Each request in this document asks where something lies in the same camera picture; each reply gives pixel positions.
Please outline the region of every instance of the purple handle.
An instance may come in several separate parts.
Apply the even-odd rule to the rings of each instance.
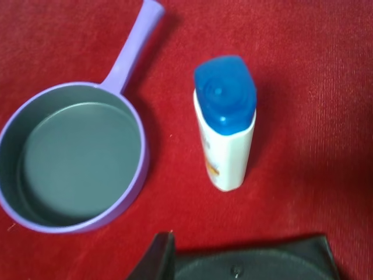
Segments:
[[[127,85],[147,39],[164,14],[164,8],[155,0],[144,0],[136,22],[109,75],[100,87],[120,95]]]

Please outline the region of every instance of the bottle label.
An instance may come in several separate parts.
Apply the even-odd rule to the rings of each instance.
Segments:
[[[205,154],[205,164],[207,168],[207,172],[209,173],[210,177],[214,179],[216,176],[219,176],[219,170],[216,164],[213,164],[212,161],[208,158],[209,150],[210,150],[210,143],[207,140],[205,134],[203,133],[203,129],[199,127],[201,140],[203,143],[203,153]]]

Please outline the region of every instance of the red fabric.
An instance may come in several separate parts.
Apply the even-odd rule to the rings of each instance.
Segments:
[[[369,1],[164,0],[126,90],[150,139],[136,202],[85,234],[47,235],[0,212],[2,280],[124,279],[154,234],[183,249],[324,233],[345,279],[372,279],[373,6]],[[101,82],[141,0],[0,1],[0,125],[37,92]],[[193,70],[242,55],[258,86],[245,183],[215,189],[193,111]]]

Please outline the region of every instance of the gray pan bottom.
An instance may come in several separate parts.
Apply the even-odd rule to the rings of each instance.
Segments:
[[[9,159],[8,173],[14,176],[4,181],[0,169],[8,201],[44,225],[73,225],[105,211],[127,189],[140,157],[136,121],[120,99],[89,87],[64,89],[61,100],[58,92],[45,94],[47,104],[62,105],[49,106],[55,111],[34,104],[44,96],[27,106],[35,114],[25,109],[28,114],[15,120],[0,147],[0,167]],[[38,108],[53,112],[32,121],[42,115]]]

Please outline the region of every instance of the red surface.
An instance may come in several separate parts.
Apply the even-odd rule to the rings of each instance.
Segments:
[[[280,2],[164,0],[126,90],[152,149],[144,190],[79,235],[31,232],[1,211],[0,278],[124,279],[154,234],[173,230],[179,249],[324,233],[345,279],[372,279],[373,6]],[[0,125],[52,85],[101,82],[140,6],[1,1]],[[230,193],[207,178],[192,105],[194,68],[222,54],[242,55],[258,86],[247,178]]]

